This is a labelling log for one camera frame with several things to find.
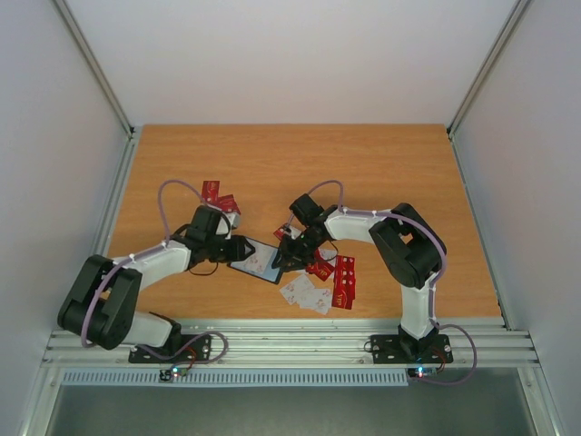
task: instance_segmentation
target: black mounting plate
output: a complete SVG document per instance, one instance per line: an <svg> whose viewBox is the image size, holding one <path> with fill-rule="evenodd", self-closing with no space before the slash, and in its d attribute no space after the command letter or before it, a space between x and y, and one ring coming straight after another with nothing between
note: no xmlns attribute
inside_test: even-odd
<svg viewBox="0 0 581 436"><path fill-rule="evenodd" d="M399 346L399 336L397 334L374 334L369 337L369 352L373 356L373 363L390 364L390 363L442 363L431 348L438 350L445 358L446 363L452 363L452 349L450 339L446 334L437 334L434 342L416 361L410 361L406 353Z"/></svg>
<svg viewBox="0 0 581 436"><path fill-rule="evenodd" d="M191 340L194 334L183 334L182 335L182 344L178 347L178 349L182 348L183 345ZM154 348L150 347L155 352L160 354L167 354L167 351L162 348ZM202 336L200 339L192 342L189 345L189 348L193 349L196 352L196 361L203 362L207 361L210 358L210 351L212 350L212 337L208 334L206 336ZM187 350L184 350L173 359L169 359L167 361L163 361L158 359L155 356L152 356L146 350L140 347L135 347L129 352L129 363L177 363L177 362L187 362L190 360L191 353Z"/></svg>

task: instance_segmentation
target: cable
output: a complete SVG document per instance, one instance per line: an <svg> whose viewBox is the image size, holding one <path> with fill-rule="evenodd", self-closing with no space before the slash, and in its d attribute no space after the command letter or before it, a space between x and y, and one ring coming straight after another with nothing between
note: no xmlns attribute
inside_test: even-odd
<svg viewBox="0 0 581 436"><path fill-rule="evenodd" d="M190 359L188 361L176 362L171 366L170 371L172 372L172 375L174 377L178 377L178 376L185 377L186 375L188 375L188 372L190 372L190 369L192 368L193 364L196 361L196 356L197 356L196 351L194 351L190 347L186 348L186 350L191 353ZM186 363L188 364L188 367L185 370L183 370L183 373L178 373L178 370L177 370L178 366L185 365Z"/></svg>
<svg viewBox="0 0 581 436"><path fill-rule="evenodd" d="M216 332L216 331L204 332L204 333L200 333L200 334L194 336L189 341L187 341L181 349L179 349L177 352L175 352L171 356L164 356L163 354L156 352L155 350L148 347L147 345L139 344L137 346L139 348L141 348L142 350L145 350L146 352L150 353L153 357L156 357L157 359L159 359L161 361L169 361L169 360L175 358L176 356L179 356L180 354L182 354L182 352L184 350L186 350L190 345L192 345L194 342L196 342L200 338L203 338L204 336L208 336L211 334L213 334L214 336L218 336L222 340L222 342L224 343L224 349L216 357L212 357L211 359L209 359L207 361L200 361L198 363L212 363L212 362L216 362L219 359L221 359L222 357L224 357L224 355L228 351L228 347L229 347L228 340L226 339L226 336L224 336L222 333Z"/></svg>
<svg viewBox="0 0 581 436"><path fill-rule="evenodd" d="M438 239L436 238L436 236L430 231L428 230L425 226L423 226L422 224L416 222L415 220L412 220L411 218L408 218L406 216L402 216L402 215L398 215L392 212L386 212L386 211L378 211L378 212L371 212L371 211L356 211L356 210L351 210L351 209L347 209L346 207L343 207L342 202L340 202L338 204L338 210L341 213L345 213L346 215L360 215L360 216L379 216L379 217L385 217L385 218L391 218L394 220L399 220L403 223L407 223L410 224L412 226L414 226L415 228L417 228L418 230L420 230L436 247L436 250L438 251L439 257L441 259L441 268L438 272L438 274L436 274L436 276L429 282L428 284L428 317L429 317L429 321L432 323L432 325L438 329L438 331L441 330L446 330L449 328L454 328L457 330L460 330L468 339L468 342L470 342L470 347L472 347L472 354L474 356L474 359L472 361L472 367L470 368L470 371L468 372L468 374L461 378L460 380L457 381L436 381L436 380L430 380L430 379L426 379L426 378L417 378L414 380L418 380L421 382L426 382L426 383L430 383L430 384L437 384L439 386L459 386L460 384L463 384L465 382L467 382L473 375L474 372L477 368L478 365L478 352L476 349L476 344L474 343L474 341L472 340L472 337L468 334L468 332L466 330L464 330L461 326L457 325L457 324L444 324L444 325L440 325L436 320L435 320L435 316L434 316L434 299L435 299L435 293L436 293L436 282L442 278L442 276L444 275L444 273L446 272L446 269L448 268L448 259L446 257L446 253L444 252L444 248L442 247L441 243L438 241Z"/></svg>
<svg viewBox="0 0 581 436"><path fill-rule="evenodd" d="M193 268L190 268L190 269L188 270L188 273L190 273L191 275L199 275L199 276L201 276L201 277L207 277L207 276L209 276L209 275L212 275L212 274L214 274L216 271L218 271L218 267L219 267L219 266L220 266L220 264L219 264L219 263L216 263L216 266L214 267L214 269L212 270L212 272L197 272L197 273L196 273L196 272L192 272L192 269L193 269Z"/></svg>
<svg viewBox="0 0 581 436"><path fill-rule="evenodd" d="M443 371L446 369L446 357L444 357L444 354L442 354L442 353L441 353L441 352L440 352L440 351L439 351L437 348L435 348L435 347L432 347L432 348L431 348L431 350L432 350L432 352L433 352L434 354L436 354L436 355L437 355L437 356L440 358L440 360L441 360L441 364L439 365L439 368L438 368L438 373L441 373L441 372L443 372Z"/></svg>
<svg viewBox="0 0 581 436"><path fill-rule="evenodd" d="M91 322L91 318L93 317L94 308L97 306L97 302L99 301L99 297L101 297L101 294L107 290L107 285L109 284L109 281L111 281L111 279L117 274L117 272L120 269L122 269L127 263L137 261L144 256L150 256L152 254L156 254L156 253L161 252L163 250L165 250L165 245L161 244L161 245L156 245L152 248L148 248L147 250L143 250L142 252L139 252L137 254L132 254L129 257L126 257L125 259L122 259L121 261L119 261L103 277L103 279L101 280L101 283L99 284L99 286L97 286L97 289L94 292L93 299L89 303L89 307L87 307L87 313L85 314L84 319L83 319L83 325L81 327L81 344L83 345L84 348L94 347L93 343L89 343L87 341L87 333L89 332L89 323Z"/></svg>
<svg viewBox="0 0 581 436"><path fill-rule="evenodd" d="M170 179L170 180L166 180L165 182L163 182L159 189L157 190L157 207L160 210L160 216L162 217L162 223L163 223L163 230L165 231L165 243L168 243L170 241L170 238L172 237L172 235L170 234L170 225L167 223L167 217L165 216L165 210L163 209L163 189L165 188L165 186L167 186L168 184L172 184L172 183L177 183L180 184L181 186L185 186L186 188L188 188L190 191L192 191L193 193L195 193L198 198L200 199L200 202L202 202L203 204L208 204L206 202L206 199L202 197L202 195L198 192L198 190L196 188L194 188L193 186L191 186L189 183L184 182L183 180L178 180L178 179Z"/></svg>
<svg viewBox="0 0 581 436"><path fill-rule="evenodd" d="M472 340L472 337L468 334L468 332L466 330L464 330L462 327L460 327L459 325L456 324L444 324L444 325L439 325L436 322L434 322L433 320L432 324L434 324L434 327L436 327L438 330L446 330L449 328L454 328L454 329L458 329L460 330L462 333L464 333L464 335L466 336L466 338L468 339L468 342L470 342L470 346L472 347L472 354L474 356L474 360L472 361L472 367L470 368L470 371L468 372L468 374L466 374L464 377L462 377L460 380L456 380L456 381L438 381L438 380L431 380L431 379L427 379L427 378L416 378L414 377L412 380L417 380L418 382L425 382L425 383L429 383L429 384L437 384L438 386L459 386L460 384L464 384L465 382L467 382L468 380L470 380L472 378L472 376L474 375L474 372L476 371L476 367L478 365L478 354L477 354L477 350L476 350L476 344L474 343L474 341Z"/></svg>
<svg viewBox="0 0 581 436"><path fill-rule="evenodd" d="M97 302L99 301L99 298L101 297L101 294L107 290L107 285L109 284L111 279L127 263L135 262L135 261L138 261L139 259L141 259L142 257L150 256L152 254L159 253L159 252L165 250L166 245L170 242L170 238L172 236L170 235L170 226L167 222L167 217L165 216L165 211L163 209L162 194L163 194L163 189L165 188L165 186L167 186L168 184L171 184L171 183L177 183L177 184L180 184L182 186L185 186L186 188L189 188L193 193L195 193L198 196L198 198L200 199L200 201L202 203L206 204L206 200L202 197L202 195L193 186L191 186L189 183L186 183L182 180L170 179L170 180L166 180L165 182L163 182L160 185L160 187L157 191L157 205L159 207L160 216L162 218L163 229L165 231L165 239L161 245L156 245L152 248L148 248L146 250L143 250L142 252L130 255L130 256L126 257L125 259L122 259L111 269L111 271L109 271L103 277L103 279L101 280L101 283L99 284L99 286L97 287L97 289L94 292L93 299L89 303L89 307L87 308L87 313L85 314L84 319L83 319L83 326L81 327L81 345L83 345L84 348L91 348L94 346L94 344L91 344L87 341L87 333L89 331L89 323L91 322L91 318L93 317L94 308L96 307ZM228 220L226 220L226 221L229 225L229 228L231 229L230 222Z"/></svg>
<svg viewBox="0 0 581 436"><path fill-rule="evenodd" d="M339 186L339 200L337 201L337 204L343 204L343 191L344 191L344 189L343 189L343 183L341 183L339 180L331 179L331 180L326 180L325 182L321 182L319 184L315 184L312 188L309 189L307 194L314 193L319 188L321 188L321 186L324 186L325 184L329 184L329 183L335 183ZM291 222L293 219L294 219L294 213L291 213L286 225L291 225Z"/></svg>
<svg viewBox="0 0 581 436"><path fill-rule="evenodd" d="M334 261L335 259L337 259L337 256L339 256L339 248L337 248L337 245L335 245L333 243L333 241L328 241L333 248L335 249L335 255L333 257L331 257L330 259L325 259L325 261L330 262L330 261Z"/></svg>

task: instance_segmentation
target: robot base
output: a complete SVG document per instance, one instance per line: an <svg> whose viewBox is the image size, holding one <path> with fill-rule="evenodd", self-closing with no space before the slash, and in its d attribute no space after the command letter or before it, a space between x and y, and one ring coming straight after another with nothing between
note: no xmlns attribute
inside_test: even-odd
<svg viewBox="0 0 581 436"><path fill-rule="evenodd" d="M182 334L182 326L169 318L162 317L167 321L172 323L172 331L167 342L164 344L163 347L155 348L149 347L155 352L164 355L164 356L171 356L175 354L180 348L183 347L188 341L190 341L193 337L197 336L195 334ZM188 348L191 348L196 353L196 361L203 362L210 359L210 351L212 350L212 337L211 335L202 336L200 339L192 342L188 345ZM129 352L129 363L184 363L188 362L192 357L192 353L189 352L187 349L175 356L174 358L168 360L161 360L155 356L152 356L146 350L140 347L134 347Z"/></svg>
<svg viewBox="0 0 581 436"><path fill-rule="evenodd" d="M454 361L449 337L436 330L418 341L410 338L399 327L399 334L374 334L370 336L369 343L369 351L376 364L442 363L439 354L446 363Z"/></svg>

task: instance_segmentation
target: gray floor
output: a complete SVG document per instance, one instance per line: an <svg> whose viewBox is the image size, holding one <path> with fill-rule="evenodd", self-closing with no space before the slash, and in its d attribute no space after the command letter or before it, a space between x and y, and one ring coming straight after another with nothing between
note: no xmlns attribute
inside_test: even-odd
<svg viewBox="0 0 581 436"><path fill-rule="evenodd" d="M458 377L450 371L448 377ZM516 370L458 387L61 388L49 435L527 435Z"/></svg>

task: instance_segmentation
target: white card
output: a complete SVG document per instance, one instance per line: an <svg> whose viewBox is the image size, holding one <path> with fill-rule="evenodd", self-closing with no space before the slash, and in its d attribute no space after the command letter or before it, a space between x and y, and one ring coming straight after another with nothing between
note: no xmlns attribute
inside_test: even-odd
<svg viewBox="0 0 581 436"><path fill-rule="evenodd" d="M281 294L289 304L294 304L308 291L315 289L315 285L306 275L300 275L292 282L281 288Z"/></svg>
<svg viewBox="0 0 581 436"><path fill-rule="evenodd" d="M311 289L298 300L301 309L312 309L326 315L331 307L333 295L329 289Z"/></svg>
<svg viewBox="0 0 581 436"><path fill-rule="evenodd" d="M319 254L324 261L328 261L329 263L335 262L335 258L337 257L337 252L335 250L329 250L327 248L319 248Z"/></svg>

